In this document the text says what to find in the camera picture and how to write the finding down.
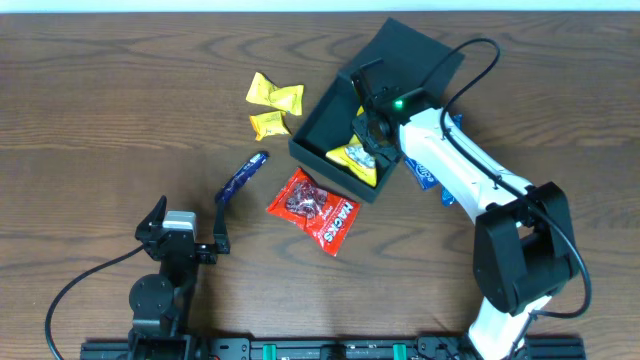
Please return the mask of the red Hacks candy bag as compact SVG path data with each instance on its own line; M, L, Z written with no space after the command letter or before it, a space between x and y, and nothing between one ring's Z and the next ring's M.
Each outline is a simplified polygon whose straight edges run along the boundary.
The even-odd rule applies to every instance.
M293 223L327 254L336 256L361 205L318 186L298 167L266 211Z

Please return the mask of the blue wafer bar packet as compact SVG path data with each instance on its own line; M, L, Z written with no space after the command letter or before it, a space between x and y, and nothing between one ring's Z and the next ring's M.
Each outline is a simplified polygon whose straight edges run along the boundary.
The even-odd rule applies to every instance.
M462 119L463 119L463 115L462 114L458 114L458 115L455 115L455 116L452 117L453 123L458 128L461 128ZM456 202L455 197L448 191L448 189L445 186L442 186L441 202L442 202L442 205L445 206L445 207L451 206L452 204L454 204Z

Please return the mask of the yellow seed snack bag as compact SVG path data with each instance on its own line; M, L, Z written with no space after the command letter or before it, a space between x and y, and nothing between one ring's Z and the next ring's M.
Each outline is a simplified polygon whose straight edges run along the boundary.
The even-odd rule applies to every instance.
M359 180L375 188L378 183L376 159L365 149L360 139L352 133L349 141L325 153L325 158L347 168Z

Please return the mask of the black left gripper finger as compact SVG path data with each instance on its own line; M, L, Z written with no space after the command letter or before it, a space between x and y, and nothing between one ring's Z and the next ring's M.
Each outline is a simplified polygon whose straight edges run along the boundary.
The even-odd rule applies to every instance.
M136 227L134 236L137 240L152 240L156 233L162 229L166 206L167 198L162 195L154 208Z
M213 228L213 238L216 252L218 254L230 253L230 242L224 216L225 206L226 204L223 198L219 198L216 201L216 217Z

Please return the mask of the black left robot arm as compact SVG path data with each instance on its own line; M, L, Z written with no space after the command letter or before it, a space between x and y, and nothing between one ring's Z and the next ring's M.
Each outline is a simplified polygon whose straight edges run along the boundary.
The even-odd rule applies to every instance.
M160 263L160 269L141 277L130 290L133 319L128 359L210 357L207 341L188 334L187 326L199 267L214 265L219 255L230 252L225 207L226 202L218 197L211 244L196 241L196 214L169 211L165 196L136 227L136 240L152 260Z

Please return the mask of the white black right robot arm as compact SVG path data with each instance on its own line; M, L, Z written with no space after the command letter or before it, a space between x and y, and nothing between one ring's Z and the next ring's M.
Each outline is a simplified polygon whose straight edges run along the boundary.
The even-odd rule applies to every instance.
M501 166L423 86L397 86L382 60L359 67L351 81L363 107L352 127L365 151L388 162L405 155L424 166L472 220L483 302L467 339L481 359L513 358L532 322L550 314L552 297L576 276L588 276L566 195L553 182L534 186Z

